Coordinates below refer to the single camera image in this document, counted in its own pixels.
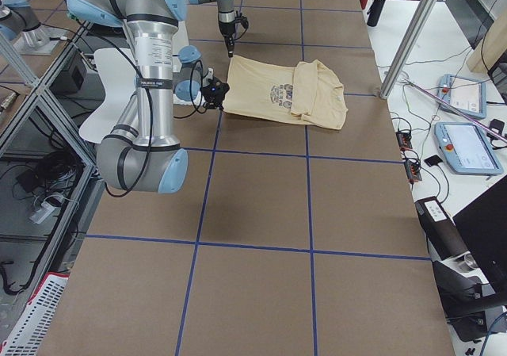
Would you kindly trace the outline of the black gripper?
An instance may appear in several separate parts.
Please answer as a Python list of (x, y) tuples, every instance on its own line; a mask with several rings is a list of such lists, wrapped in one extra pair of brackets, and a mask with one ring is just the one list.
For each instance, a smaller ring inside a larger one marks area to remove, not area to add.
[(223, 36), (229, 58), (232, 58), (234, 55), (234, 36), (236, 34), (237, 25), (236, 17), (237, 14), (234, 10), (230, 12), (218, 12), (219, 31)]

